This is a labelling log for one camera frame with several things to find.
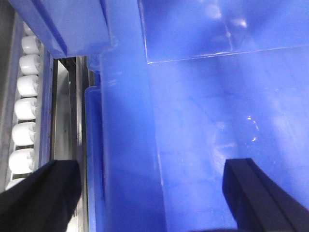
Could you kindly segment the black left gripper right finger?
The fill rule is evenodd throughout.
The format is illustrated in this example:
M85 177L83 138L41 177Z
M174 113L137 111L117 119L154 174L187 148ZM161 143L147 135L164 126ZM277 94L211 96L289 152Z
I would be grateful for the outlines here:
M309 211L252 159L228 159L223 194L237 228L246 232L307 232Z

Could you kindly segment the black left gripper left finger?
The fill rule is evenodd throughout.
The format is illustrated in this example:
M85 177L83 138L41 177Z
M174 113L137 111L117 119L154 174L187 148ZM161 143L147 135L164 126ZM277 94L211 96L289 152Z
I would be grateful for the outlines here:
M0 195L2 232L64 232L81 196L75 160L53 160Z

